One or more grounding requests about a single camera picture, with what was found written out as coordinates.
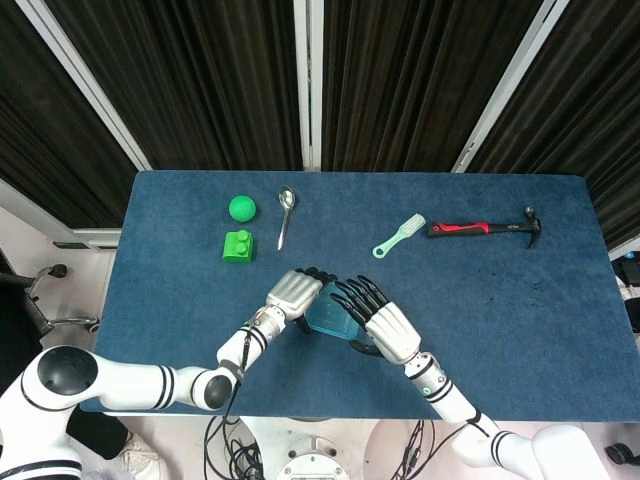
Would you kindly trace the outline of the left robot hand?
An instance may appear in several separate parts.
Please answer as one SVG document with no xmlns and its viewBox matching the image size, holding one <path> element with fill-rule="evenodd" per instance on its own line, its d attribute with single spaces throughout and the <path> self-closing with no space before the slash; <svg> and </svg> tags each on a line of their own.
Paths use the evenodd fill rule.
<svg viewBox="0 0 640 480">
<path fill-rule="evenodd" d="M 305 313 L 320 291 L 336 280 L 336 275 L 314 266 L 290 270 L 269 291 L 266 305 L 279 308 L 286 322 L 293 322 L 305 334 L 310 334 Z"/>
</svg>

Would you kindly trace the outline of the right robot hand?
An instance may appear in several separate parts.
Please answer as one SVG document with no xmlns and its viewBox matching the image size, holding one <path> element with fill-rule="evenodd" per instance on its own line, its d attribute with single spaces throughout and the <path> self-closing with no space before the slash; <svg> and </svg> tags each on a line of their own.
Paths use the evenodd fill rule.
<svg viewBox="0 0 640 480">
<path fill-rule="evenodd" d="M 400 308 L 364 275 L 336 281 L 339 293 L 331 299 L 364 330 L 371 345 L 351 341 L 360 353 L 383 357 L 393 365 L 404 365 L 418 353 L 421 337 Z"/>
</svg>

